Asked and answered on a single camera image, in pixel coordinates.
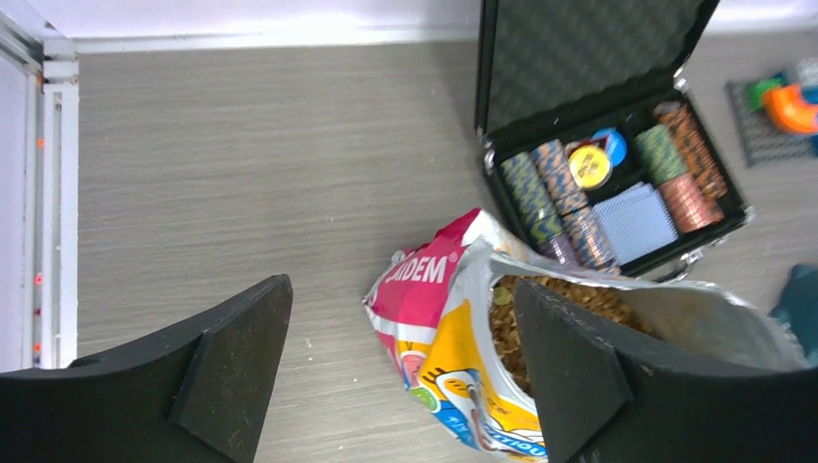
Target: white wall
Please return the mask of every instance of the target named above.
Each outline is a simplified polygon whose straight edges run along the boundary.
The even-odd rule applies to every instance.
[[[0,0],[0,13],[8,16],[17,26],[35,39],[58,39],[61,37],[59,32],[45,26],[45,19],[28,3],[28,0]]]
[[[479,0],[26,1],[70,38],[255,34],[304,28],[476,29],[479,14]],[[713,30],[759,27],[816,14],[818,0],[722,0],[711,26]]]
[[[20,369],[26,76],[0,56],[0,372]]]

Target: yellow dealer button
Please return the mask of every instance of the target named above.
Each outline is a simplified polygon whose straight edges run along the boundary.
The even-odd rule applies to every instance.
[[[611,159],[594,145],[577,148],[568,158],[571,174],[578,185],[590,190],[602,186],[611,177]]]

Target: green toy piece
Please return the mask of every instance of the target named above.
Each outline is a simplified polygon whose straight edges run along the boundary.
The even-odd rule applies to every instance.
[[[751,85],[747,90],[747,102],[750,110],[758,111],[764,107],[764,101],[761,99],[761,96],[767,93],[768,90],[782,87],[783,85],[784,83],[781,79],[775,78],[762,80],[755,85]]]

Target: orange toy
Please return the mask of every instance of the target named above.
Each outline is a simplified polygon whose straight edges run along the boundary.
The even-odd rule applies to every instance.
[[[798,135],[818,134],[818,104],[804,100],[801,86],[770,89],[761,99],[767,115],[780,130]]]

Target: gray mat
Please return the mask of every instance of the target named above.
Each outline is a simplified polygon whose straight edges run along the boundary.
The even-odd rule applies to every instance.
[[[747,89],[754,81],[728,82],[727,93],[739,125],[739,135],[750,167],[789,159],[814,158],[808,138],[798,138],[778,130],[763,111],[751,111]]]

